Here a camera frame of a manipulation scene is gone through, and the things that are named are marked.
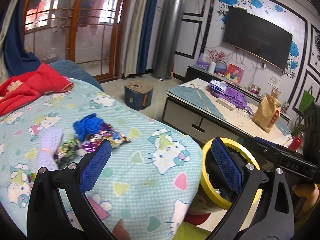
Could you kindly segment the person right hand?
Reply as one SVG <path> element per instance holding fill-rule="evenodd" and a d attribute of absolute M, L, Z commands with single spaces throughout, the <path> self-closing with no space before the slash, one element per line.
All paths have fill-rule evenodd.
<path fill-rule="evenodd" d="M 303 184 L 294 185 L 292 191 L 297 197 L 305 198 L 302 207 L 298 209 L 295 215 L 295 219 L 299 220 L 316 205 L 319 198 L 319 188 L 317 184 Z"/>

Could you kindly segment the person left hand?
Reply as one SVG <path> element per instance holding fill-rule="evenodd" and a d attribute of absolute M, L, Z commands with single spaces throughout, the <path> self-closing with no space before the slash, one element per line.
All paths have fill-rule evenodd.
<path fill-rule="evenodd" d="M 117 240 L 131 240 L 128 231 L 125 229 L 125 224 L 122 219 L 120 219 L 114 226 L 112 234 Z"/>

